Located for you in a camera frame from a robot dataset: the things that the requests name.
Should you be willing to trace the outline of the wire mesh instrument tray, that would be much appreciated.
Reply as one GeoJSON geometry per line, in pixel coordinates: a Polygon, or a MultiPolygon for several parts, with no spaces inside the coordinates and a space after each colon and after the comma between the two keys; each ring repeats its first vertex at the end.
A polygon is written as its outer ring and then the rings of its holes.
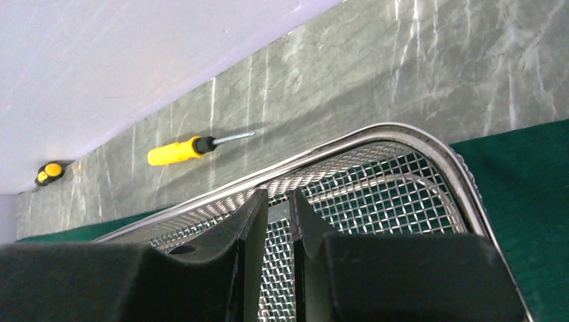
{"type": "MultiPolygon", "coordinates": [[[[100,237],[164,252],[230,216],[257,189],[268,206],[303,191],[315,212],[344,233],[475,233],[495,241],[463,157],[427,132],[378,123],[243,176],[100,237]]],[[[294,321],[293,251],[287,219],[269,223],[259,321],[294,321]]]]}

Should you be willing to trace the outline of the green surgical drape cloth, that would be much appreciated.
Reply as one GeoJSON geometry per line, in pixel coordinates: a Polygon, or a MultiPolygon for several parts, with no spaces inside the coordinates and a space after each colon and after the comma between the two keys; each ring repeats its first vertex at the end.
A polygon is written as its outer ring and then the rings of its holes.
{"type": "Polygon", "coordinates": [[[474,177],[515,278],[540,321],[567,321],[568,122],[452,145],[474,177]]]}

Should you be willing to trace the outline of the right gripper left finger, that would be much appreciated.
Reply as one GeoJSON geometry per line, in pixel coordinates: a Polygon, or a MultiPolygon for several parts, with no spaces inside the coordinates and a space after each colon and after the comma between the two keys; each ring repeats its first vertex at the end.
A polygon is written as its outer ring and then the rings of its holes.
{"type": "Polygon", "coordinates": [[[169,253],[148,244],[1,247],[2,321],[255,321],[268,194],[169,253]]]}

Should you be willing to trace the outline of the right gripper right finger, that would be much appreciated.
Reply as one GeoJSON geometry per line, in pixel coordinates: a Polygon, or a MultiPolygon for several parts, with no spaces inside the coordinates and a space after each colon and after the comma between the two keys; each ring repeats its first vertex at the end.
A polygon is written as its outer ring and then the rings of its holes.
{"type": "Polygon", "coordinates": [[[471,233],[345,234],[289,195],[298,321],[528,321],[498,249],[471,233]]]}

